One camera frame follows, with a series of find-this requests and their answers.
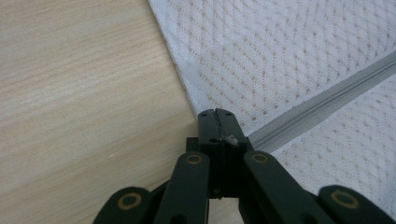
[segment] light wood grain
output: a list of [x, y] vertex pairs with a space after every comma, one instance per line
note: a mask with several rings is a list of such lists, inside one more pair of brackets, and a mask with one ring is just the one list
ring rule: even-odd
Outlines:
[[[196, 123], [142, 0], [0, 3], [0, 223], [92, 223], [155, 189]], [[240, 223], [236, 200], [210, 223]]]

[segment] white mesh fabric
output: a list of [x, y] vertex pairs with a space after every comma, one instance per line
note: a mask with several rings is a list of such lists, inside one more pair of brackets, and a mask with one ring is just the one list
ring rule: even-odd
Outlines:
[[396, 2], [150, 0], [196, 113], [246, 135], [396, 50]]
[[392, 76], [273, 155], [304, 189], [352, 188], [396, 220], [395, 111]]

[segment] zipper track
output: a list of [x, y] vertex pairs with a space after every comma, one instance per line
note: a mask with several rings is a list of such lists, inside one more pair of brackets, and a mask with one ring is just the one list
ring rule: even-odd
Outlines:
[[394, 74], [396, 51], [264, 125], [250, 142], [256, 150], [273, 152]]

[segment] gray zipper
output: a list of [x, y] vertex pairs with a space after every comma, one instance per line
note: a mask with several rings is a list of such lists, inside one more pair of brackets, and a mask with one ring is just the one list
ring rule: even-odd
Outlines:
[[396, 51], [272, 120], [252, 133], [250, 142], [256, 150], [273, 152], [394, 74]]

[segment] wooden surface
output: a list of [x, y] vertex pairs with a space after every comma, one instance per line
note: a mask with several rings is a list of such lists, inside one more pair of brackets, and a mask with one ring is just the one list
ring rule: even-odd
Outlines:
[[[148, 2], [0, 3], [0, 223], [92, 223], [155, 189], [196, 123]], [[236, 200], [209, 223], [240, 223]]]

